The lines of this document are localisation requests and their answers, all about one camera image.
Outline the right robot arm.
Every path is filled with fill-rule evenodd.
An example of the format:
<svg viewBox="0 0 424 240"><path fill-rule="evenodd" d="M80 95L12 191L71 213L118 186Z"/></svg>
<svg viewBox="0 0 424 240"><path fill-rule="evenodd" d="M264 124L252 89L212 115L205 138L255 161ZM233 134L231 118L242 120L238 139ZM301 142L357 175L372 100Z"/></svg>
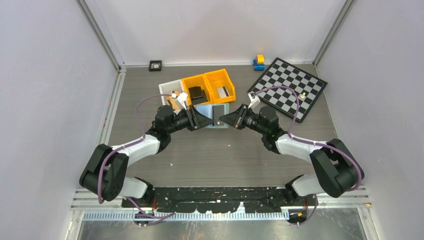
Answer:
<svg viewBox="0 0 424 240"><path fill-rule="evenodd" d="M255 113L242 104L219 120L235 129L248 128L261 134L262 143L270 152L312 164L314 174L298 176L285 185L285 198L291 205L299 205L313 194L326 193L338 198L361 186L364 172L341 140L313 141L289 134L280 127L279 117L270 106Z"/></svg>

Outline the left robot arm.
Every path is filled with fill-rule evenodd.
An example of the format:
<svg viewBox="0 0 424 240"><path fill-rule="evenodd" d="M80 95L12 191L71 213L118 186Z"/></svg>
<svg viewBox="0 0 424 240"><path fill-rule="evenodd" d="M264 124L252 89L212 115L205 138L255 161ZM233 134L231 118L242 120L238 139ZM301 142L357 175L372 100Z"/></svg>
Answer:
<svg viewBox="0 0 424 240"><path fill-rule="evenodd" d="M162 152L171 142L171 134L187 129L196 131L214 121L194 106L175 113L171 106L160 106L146 134L123 145L99 144L93 151L79 178L79 185L97 195L100 203L117 197L134 198L141 207L153 202L149 183L127 177L127 168L145 157Z"/></svg>

